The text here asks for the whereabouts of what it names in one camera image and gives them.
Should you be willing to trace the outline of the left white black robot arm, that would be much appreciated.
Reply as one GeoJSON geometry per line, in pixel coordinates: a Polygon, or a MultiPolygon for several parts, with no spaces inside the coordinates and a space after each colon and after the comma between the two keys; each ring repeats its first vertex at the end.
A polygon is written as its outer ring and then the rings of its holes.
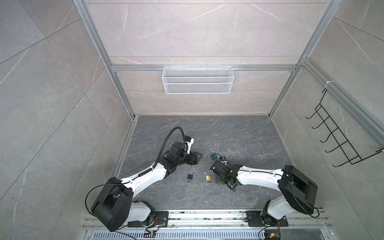
{"type": "Polygon", "coordinates": [[[175,142],[171,149],[144,171],[124,179],[112,177],[105,184],[93,188],[102,188],[92,207],[85,207],[89,214],[96,217],[110,232],[127,225],[143,224],[149,226],[155,219],[156,210],[145,201],[134,201],[134,198],[152,184],[159,182],[181,165],[197,165],[203,154],[191,151],[191,142],[175,142]]]}

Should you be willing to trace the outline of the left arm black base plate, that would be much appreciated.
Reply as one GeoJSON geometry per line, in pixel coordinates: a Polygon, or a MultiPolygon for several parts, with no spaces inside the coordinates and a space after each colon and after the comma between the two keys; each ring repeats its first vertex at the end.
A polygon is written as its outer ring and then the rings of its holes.
{"type": "Polygon", "coordinates": [[[168,226],[168,219],[169,219],[169,212],[168,211],[156,211],[148,216],[146,220],[143,222],[139,221],[133,221],[128,222],[127,227],[128,228],[147,228],[149,226],[156,227],[159,225],[160,227],[167,227],[168,226]]]}

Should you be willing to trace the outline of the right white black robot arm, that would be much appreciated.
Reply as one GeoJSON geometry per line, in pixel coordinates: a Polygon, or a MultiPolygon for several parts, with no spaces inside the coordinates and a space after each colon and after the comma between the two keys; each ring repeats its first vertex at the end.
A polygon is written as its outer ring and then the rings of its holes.
{"type": "Polygon", "coordinates": [[[318,186],[310,178],[291,165],[283,169],[264,170],[242,165],[230,165],[227,161],[216,160],[210,170],[219,177],[222,184],[232,191],[237,186],[260,186],[276,190],[281,195],[268,200],[260,213],[263,225],[276,226],[286,215],[299,212],[317,218],[314,212],[318,186]]]}

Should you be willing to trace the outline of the light blue padlock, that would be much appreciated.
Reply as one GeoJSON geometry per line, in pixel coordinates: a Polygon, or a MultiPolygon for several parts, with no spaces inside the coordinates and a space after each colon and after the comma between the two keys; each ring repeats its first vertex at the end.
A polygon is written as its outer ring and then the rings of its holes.
{"type": "Polygon", "coordinates": [[[218,155],[217,155],[216,153],[214,153],[214,152],[210,152],[210,158],[211,158],[212,160],[215,160],[215,159],[218,158],[218,155]]]}

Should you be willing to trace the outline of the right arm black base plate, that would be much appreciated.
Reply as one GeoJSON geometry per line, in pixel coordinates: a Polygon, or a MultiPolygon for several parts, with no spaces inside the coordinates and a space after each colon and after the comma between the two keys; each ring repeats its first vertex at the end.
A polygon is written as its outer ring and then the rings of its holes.
{"type": "Polygon", "coordinates": [[[286,217],[283,217],[280,220],[275,220],[274,218],[267,217],[266,219],[262,218],[261,211],[246,211],[245,222],[248,223],[249,227],[288,227],[289,223],[286,217]]]}

